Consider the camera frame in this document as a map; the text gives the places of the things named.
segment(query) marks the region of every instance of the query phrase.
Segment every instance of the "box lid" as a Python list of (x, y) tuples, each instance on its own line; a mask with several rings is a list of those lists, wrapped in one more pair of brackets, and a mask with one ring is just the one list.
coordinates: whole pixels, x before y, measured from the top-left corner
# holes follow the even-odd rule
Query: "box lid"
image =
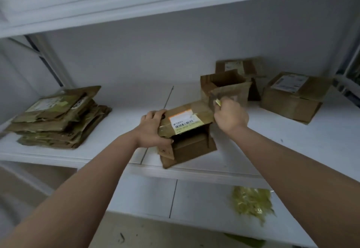
[[(199, 119), (201, 122), (189, 123), (189, 121), (197, 121), (197, 119)], [(161, 137), (170, 138), (176, 134), (189, 131), (190, 129), (213, 122), (214, 113), (211, 111), (208, 105), (202, 101), (196, 101), (166, 111), (165, 118), (160, 121), (158, 134)], [(177, 126), (182, 125), (189, 125), (189, 127), (182, 129), (180, 132), (176, 130)]]
[(291, 97), (321, 102), (332, 81), (333, 79), (329, 77), (281, 72), (268, 83), (266, 89), (275, 90)]

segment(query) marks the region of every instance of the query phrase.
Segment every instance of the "right hand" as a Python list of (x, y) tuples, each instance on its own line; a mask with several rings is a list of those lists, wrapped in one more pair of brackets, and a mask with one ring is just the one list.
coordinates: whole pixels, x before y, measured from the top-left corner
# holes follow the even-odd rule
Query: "right hand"
[(214, 101), (215, 121), (219, 128), (227, 135), (237, 128), (246, 128), (249, 122), (249, 115), (241, 105), (234, 100), (224, 96), (221, 98), (221, 107)]

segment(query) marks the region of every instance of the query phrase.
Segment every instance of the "flattened cardboard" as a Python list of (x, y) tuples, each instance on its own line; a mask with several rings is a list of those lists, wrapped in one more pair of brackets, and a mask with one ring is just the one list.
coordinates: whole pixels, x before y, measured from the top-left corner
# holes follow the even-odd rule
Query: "flattened cardboard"
[(307, 76), (307, 81), (295, 93), (271, 88), (282, 76), (289, 74), (295, 73), (282, 72), (268, 83), (264, 88), (260, 106), (286, 118), (310, 123), (320, 109), (332, 79)]
[(263, 62), (260, 57), (219, 60), (216, 62), (215, 73), (225, 72), (225, 65), (229, 62), (235, 62), (241, 65), (241, 69), (238, 70), (238, 74), (242, 75), (246, 79), (251, 79), (254, 77), (266, 77), (266, 75), (263, 73)]
[(111, 108), (106, 106), (99, 106), (101, 113), (98, 113), (83, 129), (81, 134), (77, 136), (76, 143), (61, 140), (41, 139), (40, 137), (32, 140), (31, 137), (22, 136), (18, 143), (26, 146), (43, 146), (56, 149), (76, 149), (78, 148), (95, 129), (95, 127), (111, 112)]
[(32, 123), (11, 123), (6, 132), (42, 132), (42, 131), (64, 131), (71, 121), (79, 121), (79, 117), (89, 109), (95, 102), (92, 98), (100, 90), (101, 86), (90, 86), (79, 89), (65, 90), (65, 93), (81, 95), (79, 99), (63, 115), (54, 120), (38, 121)]
[[(193, 113), (204, 123), (199, 127), (175, 134), (169, 117), (191, 109)], [(214, 113), (202, 101), (192, 102), (175, 109), (166, 111), (165, 118), (161, 120), (158, 134), (161, 137), (172, 138), (172, 145), (158, 147), (161, 160), (172, 160), (174, 164), (199, 157), (216, 150), (216, 146), (209, 135), (209, 125), (214, 122)]]
[(210, 101), (210, 94), (214, 94), (218, 99), (228, 96), (246, 107), (251, 82), (247, 82), (244, 77), (238, 74), (237, 70), (225, 71), (203, 75), (200, 77), (201, 100), (214, 110), (214, 104)]
[(36, 121), (57, 119), (65, 114), (80, 98), (81, 93), (64, 93), (40, 98), (25, 112), (16, 116), (12, 123), (32, 123)]
[(72, 144), (78, 143), (83, 131), (86, 127), (100, 115), (104, 114), (104, 109), (98, 106), (91, 107), (87, 113), (83, 115), (79, 122), (65, 132), (38, 132), (30, 133), (24, 136), (26, 140), (56, 140), (65, 141)]

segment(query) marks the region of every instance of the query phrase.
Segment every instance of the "white wall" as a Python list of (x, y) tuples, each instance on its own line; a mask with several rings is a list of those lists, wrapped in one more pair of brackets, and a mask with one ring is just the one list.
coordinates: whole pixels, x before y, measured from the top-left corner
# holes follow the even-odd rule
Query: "white wall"
[(250, 0), (46, 32), (79, 86), (196, 82), (215, 61), (261, 55), (270, 75), (321, 75), (358, 0)]
[[(27, 43), (23, 36), (16, 40)], [(36, 54), (0, 39), (0, 124), (60, 86)]]

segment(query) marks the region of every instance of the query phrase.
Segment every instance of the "cardboard box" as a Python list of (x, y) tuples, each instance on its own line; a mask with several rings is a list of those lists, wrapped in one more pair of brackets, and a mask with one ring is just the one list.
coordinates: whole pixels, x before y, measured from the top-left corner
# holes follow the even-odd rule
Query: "cardboard box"
[[(77, 96), (76, 101), (72, 101), (71, 102), (72, 105), (70, 107), (68, 107), (68, 105), (66, 105), (66, 109), (67, 109), (66, 112), (64, 112), (60, 115), (58, 114), (55, 118), (52, 118), (52, 119), (48, 118), (46, 120), (38, 120), (36, 122), (19, 122), (18, 123), (17, 122), (18, 120), (14, 119), (13, 122), (5, 129), (5, 132), (23, 133), (23, 132), (41, 132), (41, 131), (64, 131), (70, 122), (79, 121), (80, 116), (95, 103), (92, 100), (92, 98), (97, 94), (97, 92), (100, 90), (100, 88), (101, 88), (101, 86), (90, 86), (90, 87), (79, 88), (79, 89), (65, 90), (64, 91), (65, 95), (76, 95)], [(62, 94), (53, 95), (51, 97), (48, 97), (47, 99), (54, 99), (56, 97), (59, 97), (59, 95), (61, 96)], [(49, 102), (45, 102), (45, 104), (41, 104), (41, 103), (39, 104), (38, 102), (36, 104), (34, 104), (37, 107), (39, 107), (39, 105), (43, 105), (45, 107), (45, 104), (49, 104)]]
[(282, 72), (264, 88), (260, 106), (284, 117), (309, 123), (332, 84), (327, 77)]
[(236, 69), (238, 74), (246, 79), (266, 77), (263, 72), (263, 62), (260, 57), (219, 60), (216, 62), (215, 73), (223, 73), (233, 69)]
[(214, 113), (202, 101), (166, 111), (158, 134), (174, 142), (157, 148), (163, 167), (169, 168), (216, 150), (209, 134), (209, 125), (213, 122)]
[(231, 70), (223, 73), (202, 75), (200, 85), (201, 100), (214, 110), (213, 102), (209, 101), (211, 93), (219, 99), (228, 96), (245, 107), (251, 82), (247, 82), (244, 77), (238, 74), (237, 70)]
[(246, 81), (252, 82), (248, 101), (260, 101), (261, 96), (255, 77), (266, 77), (262, 59), (260, 57), (252, 57), (248, 59), (219, 60), (216, 62), (215, 73), (223, 73), (233, 69), (238, 70), (238, 74), (245, 77)]

